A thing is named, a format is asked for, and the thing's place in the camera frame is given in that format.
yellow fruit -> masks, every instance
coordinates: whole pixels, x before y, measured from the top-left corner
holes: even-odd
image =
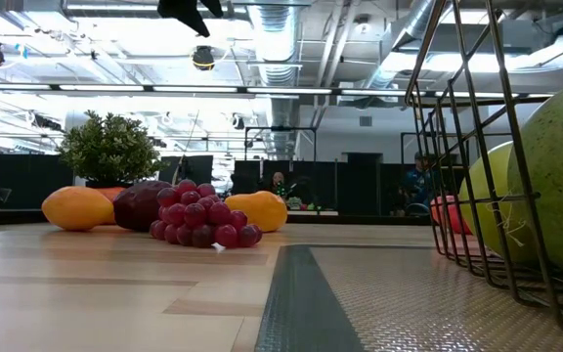
[[[273,232],[285,224],[288,210],[279,196],[267,191],[251,195],[235,195],[225,199],[231,210],[241,210],[249,224],[257,225],[263,232]]]
[[[112,202],[99,191],[78,186],[53,192],[41,208],[50,223],[68,231],[90,230],[113,213]]]

metal frame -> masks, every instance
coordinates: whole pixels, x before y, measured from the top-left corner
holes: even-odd
[[[317,210],[317,215],[321,215],[321,210],[319,209],[319,195],[317,194],[317,127],[284,127],[284,126],[272,126],[272,127],[244,127],[244,160],[247,161],[246,154],[248,150],[249,142],[249,131],[271,131],[271,132],[292,132],[292,131],[312,131],[314,135],[312,147],[314,158],[312,160],[312,204]]]
[[[418,86],[418,77],[420,75],[423,62],[427,56],[428,49],[431,45],[431,41],[436,32],[440,15],[448,2],[453,3],[454,6],[453,12],[459,52],[462,58],[462,66],[453,74],[452,78],[449,79],[448,87],[441,95],[428,97],[426,94],[421,94]],[[423,154],[423,151],[428,153],[430,151],[431,143],[434,153],[438,156],[432,164],[432,168],[437,168],[441,175],[445,172],[445,170],[448,170],[453,175],[454,166],[452,165],[450,155],[455,150],[460,150],[465,176],[464,182],[470,197],[470,200],[461,201],[459,200],[457,194],[455,194],[455,201],[447,202],[446,188],[442,183],[439,185],[433,184],[432,178],[431,187],[433,188],[434,194],[440,195],[442,198],[441,206],[443,206],[445,214],[445,221],[432,226],[434,241],[440,254],[446,256],[450,260],[453,260],[457,265],[466,268],[472,275],[483,277],[490,286],[508,290],[516,302],[532,307],[548,308],[555,322],[563,329],[563,271],[553,267],[546,252],[544,238],[541,231],[540,217],[536,209],[536,198],[539,195],[535,193],[532,187],[515,110],[516,104],[540,103],[547,98],[534,98],[528,96],[519,97],[512,94],[509,76],[507,69],[505,68],[502,43],[498,32],[498,23],[503,15],[503,12],[493,5],[493,0],[486,0],[485,5],[488,12],[489,23],[486,25],[475,44],[471,48],[466,48],[462,34],[459,2],[453,0],[436,0],[434,2],[429,24],[427,26],[427,32],[423,38],[420,52],[416,59],[416,65],[411,75],[410,85],[406,91],[405,102],[410,107],[413,107],[414,111],[414,125],[416,129],[415,134],[418,150],[421,154]],[[475,94],[473,77],[468,69],[468,62],[481,46],[481,43],[489,35],[492,38],[498,61],[498,76],[501,82],[502,99],[478,101]],[[454,84],[462,73],[464,73],[464,79],[468,90],[468,102],[457,101],[455,99]],[[435,99],[435,101],[431,103],[423,103],[423,96],[427,98],[427,100]],[[479,113],[479,107],[487,105],[502,105],[502,107],[489,118],[482,120]],[[447,139],[452,135],[448,134],[446,129],[443,127],[445,125],[445,119],[442,114],[442,108],[445,107],[451,108],[455,121],[455,136],[457,137],[457,144],[451,147],[449,146]],[[474,120],[473,131],[468,133],[464,133],[462,131],[457,111],[457,108],[460,107],[471,108]],[[432,108],[433,111],[431,111],[429,116],[425,118],[422,108]],[[518,169],[521,174],[521,182],[524,193],[522,195],[499,198],[495,189],[495,180],[493,179],[490,161],[488,158],[488,147],[486,144],[486,137],[494,134],[485,133],[484,128],[504,114],[507,114],[510,132],[502,135],[512,137],[512,150],[516,157]],[[488,184],[488,189],[491,190],[489,198],[475,198],[473,194],[471,177],[468,171],[469,150],[464,145],[465,143],[468,143],[469,139],[472,137],[475,137],[477,140],[480,157],[485,167],[486,182]],[[524,267],[511,260],[505,230],[500,225],[502,220],[498,210],[498,202],[515,200],[524,200],[529,208],[533,225],[532,232],[534,234],[536,250],[540,260],[540,267],[537,269]],[[448,204],[452,203],[456,205],[456,213],[459,217],[459,226],[461,229],[464,229],[464,224],[459,205],[462,203],[470,204],[473,214],[473,224],[471,225],[473,225],[473,232],[476,234],[476,239],[479,243],[479,253],[471,252],[468,243],[469,239],[465,234],[461,234],[461,244],[464,252],[458,253],[458,248],[455,242],[455,234],[451,227],[449,212],[447,211]],[[493,208],[495,220],[498,224],[497,228],[499,232],[500,247],[503,252],[502,258],[498,258],[497,256],[486,252],[484,240],[481,236],[479,215],[477,213],[476,204],[478,203],[490,203]]]

green plant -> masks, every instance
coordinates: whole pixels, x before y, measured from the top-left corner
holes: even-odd
[[[61,160],[75,175],[102,183],[132,183],[153,176],[164,164],[147,137],[141,121],[108,113],[90,117],[65,133],[58,147]]]

wire basket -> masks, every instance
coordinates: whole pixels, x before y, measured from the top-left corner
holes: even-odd
[[[455,28],[462,65],[453,74],[451,79],[449,79],[447,88],[441,95],[435,97],[424,96],[423,99],[423,94],[421,94],[418,86],[418,77],[427,57],[427,52],[429,51],[436,28],[440,22],[441,14],[448,2],[453,4]],[[469,200],[460,200],[455,193],[451,198],[452,200],[447,201],[446,188],[448,187],[445,187],[442,182],[436,184],[434,177],[431,177],[431,181],[428,181],[429,187],[433,189],[434,195],[440,195],[439,197],[442,198],[442,203],[436,206],[442,206],[446,216],[445,221],[434,223],[432,226],[434,241],[440,254],[453,260],[458,266],[466,268],[470,274],[484,278],[488,285],[505,289],[516,302],[526,306],[548,309],[556,323],[563,329],[563,271],[553,266],[549,261],[546,247],[544,246],[544,240],[541,235],[540,218],[536,210],[536,198],[539,195],[535,193],[532,187],[515,108],[517,104],[544,102],[547,97],[512,94],[498,29],[498,23],[504,16],[504,12],[497,9],[493,5],[492,0],[486,0],[486,10],[488,12],[488,24],[472,47],[466,48],[459,2],[451,0],[434,1],[427,31],[422,40],[416,65],[411,75],[410,85],[406,92],[406,104],[413,107],[418,150],[421,154],[429,154],[430,151],[434,151],[436,157],[432,161],[432,169],[435,168],[439,170],[438,172],[440,172],[441,179],[453,180],[454,184],[448,186],[453,186],[455,190],[458,189],[458,186],[455,184],[455,168],[457,166],[454,165],[452,154],[459,151],[462,159],[462,165],[460,167],[463,169],[464,173],[463,182],[465,182],[469,194]],[[499,67],[498,78],[500,79],[502,88],[502,99],[483,100],[481,97],[477,97],[473,77],[471,71],[468,69],[468,62],[489,35],[492,38],[495,55],[497,57]],[[454,85],[462,74],[468,90],[467,101],[458,100],[454,94]],[[488,118],[482,119],[479,112],[479,107],[482,106],[501,106],[501,108]],[[461,107],[471,108],[474,129],[470,132],[465,133],[462,131],[457,110],[457,108]],[[452,146],[449,145],[448,138],[452,138],[454,134],[447,133],[446,128],[444,128],[445,118],[443,117],[442,108],[451,108],[454,117],[457,143]],[[423,109],[433,110],[425,116]],[[509,122],[510,132],[499,134],[484,132],[485,127],[488,127],[505,114]],[[516,157],[521,174],[524,190],[522,195],[507,197],[499,197],[497,195],[486,142],[486,137],[490,135],[505,135],[511,137],[513,142],[512,152]],[[486,182],[490,190],[489,198],[475,198],[473,194],[471,175],[468,169],[469,150],[466,147],[466,143],[471,138],[477,140],[480,157],[485,168]],[[516,200],[525,201],[530,210],[532,233],[540,261],[540,267],[536,269],[525,267],[512,261],[505,230],[501,226],[502,220],[498,203],[500,201]],[[463,231],[461,231],[461,235],[457,235],[452,229],[447,207],[449,204],[455,204],[457,214],[457,219],[455,220],[459,222],[460,229],[464,229],[463,218],[459,207],[460,204],[464,203],[470,204],[473,224],[468,225],[473,225],[471,228],[473,229],[473,233],[477,235],[475,237],[466,236]],[[489,252],[484,245],[476,206],[478,203],[485,203],[492,207],[497,222],[499,244],[503,253],[502,257]]]

textured mat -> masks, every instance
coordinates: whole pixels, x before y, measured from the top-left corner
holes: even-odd
[[[367,351],[562,351],[563,330],[425,249],[312,253]]]

